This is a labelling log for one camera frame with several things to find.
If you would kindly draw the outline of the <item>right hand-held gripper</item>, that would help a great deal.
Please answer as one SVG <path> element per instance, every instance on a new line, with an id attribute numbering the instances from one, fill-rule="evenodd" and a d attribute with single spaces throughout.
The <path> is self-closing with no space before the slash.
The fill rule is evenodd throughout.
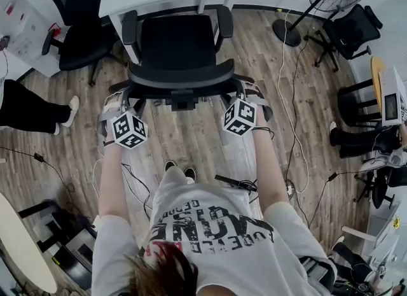
<path id="1" fill-rule="evenodd" d="M 257 109 L 263 111 L 266 122 L 273 116 L 270 103 L 265 99 L 260 88 L 248 81 L 240 81 L 242 92 L 236 92 L 235 96 L 223 94 L 221 100 L 226 111 L 221 119 L 224 131 L 236 136 L 244 136 L 252 130 L 264 130 L 274 133 L 266 126 L 257 125 Z"/>

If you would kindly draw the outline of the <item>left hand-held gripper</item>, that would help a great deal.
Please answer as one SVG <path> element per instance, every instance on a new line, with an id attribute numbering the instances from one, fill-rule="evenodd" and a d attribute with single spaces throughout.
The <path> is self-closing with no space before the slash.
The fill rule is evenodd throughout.
<path id="1" fill-rule="evenodd" d="M 104 147 L 117 144 L 132 150 L 148 139 L 148 125 L 142 121 L 145 99 L 130 102 L 130 89 L 110 94 L 97 118 L 96 131 Z"/>

